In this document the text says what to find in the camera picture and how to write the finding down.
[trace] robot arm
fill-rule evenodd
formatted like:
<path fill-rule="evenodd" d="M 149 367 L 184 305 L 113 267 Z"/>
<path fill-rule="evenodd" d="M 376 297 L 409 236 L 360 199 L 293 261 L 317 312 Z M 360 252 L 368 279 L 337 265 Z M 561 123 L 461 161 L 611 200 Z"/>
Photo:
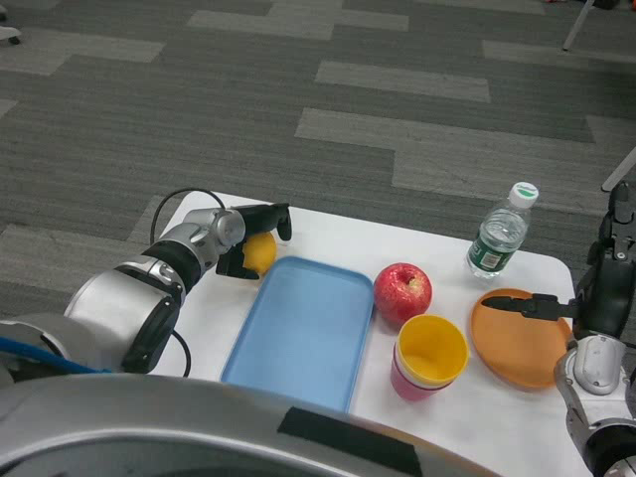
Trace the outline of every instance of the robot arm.
<path fill-rule="evenodd" d="M 92 277 L 73 296 L 64 316 L 6 320 L 0 322 L 0 336 L 95 369 L 148 373 L 165 349 L 187 294 L 203 275 L 233 250 L 240 253 L 240 262 L 234 260 L 218 273 L 245 277 L 237 247 L 274 228 L 282 239 L 291 239 L 287 204 L 191 211 L 141 254 Z M 25 366 L 22 361 L 20 369 Z"/>
<path fill-rule="evenodd" d="M 566 425 L 594 477 L 636 477 L 636 421 L 625 401 L 631 387 L 621 367 L 620 335 L 636 289 L 636 208 L 626 183 L 614 188 L 590 270 L 567 305 L 552 295 L 528 300 L 493 297 L 485 306 L 528 318 L 573 318 L 572 341 L 555 368 L 556 387 L 567 405 Z"/>

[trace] water bottle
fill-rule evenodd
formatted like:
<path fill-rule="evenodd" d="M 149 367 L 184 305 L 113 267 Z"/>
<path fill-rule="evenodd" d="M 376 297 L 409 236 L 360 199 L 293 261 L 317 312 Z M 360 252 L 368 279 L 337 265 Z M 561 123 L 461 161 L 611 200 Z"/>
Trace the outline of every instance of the water bottle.
<path fill-rule="evenodd" d="M 518 182 L 508 200 L 493 208 L 479 227 L 479 236 L 468 249 L 466 261 L 475 276 L 494 278 L 519 249 L 530 226 L 530 207 L 539 190 L 528 182 Z"/>

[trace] bottle label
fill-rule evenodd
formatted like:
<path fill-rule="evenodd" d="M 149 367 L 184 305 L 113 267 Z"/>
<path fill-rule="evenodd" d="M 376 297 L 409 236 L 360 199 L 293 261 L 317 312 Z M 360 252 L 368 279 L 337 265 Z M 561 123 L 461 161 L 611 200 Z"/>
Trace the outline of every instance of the bottle label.
<path fill-rule="evenodd" d="M 473 264 L 484 271 L 501 271 L 513 256 L 513 251 L 497 251 L 486 243 L 480 237 L 473 241 L 468 256 Z"/>

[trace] blue cable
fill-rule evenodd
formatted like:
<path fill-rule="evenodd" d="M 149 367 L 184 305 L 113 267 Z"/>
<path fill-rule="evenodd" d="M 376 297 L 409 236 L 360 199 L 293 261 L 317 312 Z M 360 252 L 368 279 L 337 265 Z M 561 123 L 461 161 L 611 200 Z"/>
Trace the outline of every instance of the blue cable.
<path fill-rule="evenodd" d="M 30 360 L 39 361 L 45 365 L 50 365 L 67 373 L 73 374 L 94 374 L 94 373 L 110 373 L 110 370 L 94 370 L 86 366 L 79 365 L 73 361 L 65 360 L 53 353 L 44 351 L 35 346 L 20 343 L 19 341 L 10 340 L 9 338 L 0 337 L 0 353 L 9 353 L 11 355 L 28 358 Z"/>

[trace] stacked plastic cup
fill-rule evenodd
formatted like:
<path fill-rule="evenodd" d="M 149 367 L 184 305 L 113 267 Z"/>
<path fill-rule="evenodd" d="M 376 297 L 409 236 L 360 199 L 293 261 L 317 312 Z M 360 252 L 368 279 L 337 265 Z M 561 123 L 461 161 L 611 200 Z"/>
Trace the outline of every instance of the stacked plastic cup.
<path fill-rule="evenodd" d="M 422 400 L 447 388 L 468 364 L 468 342 L 450 321 L 417 315 L 399 330 L 391 383 L 406 400 Z"/>

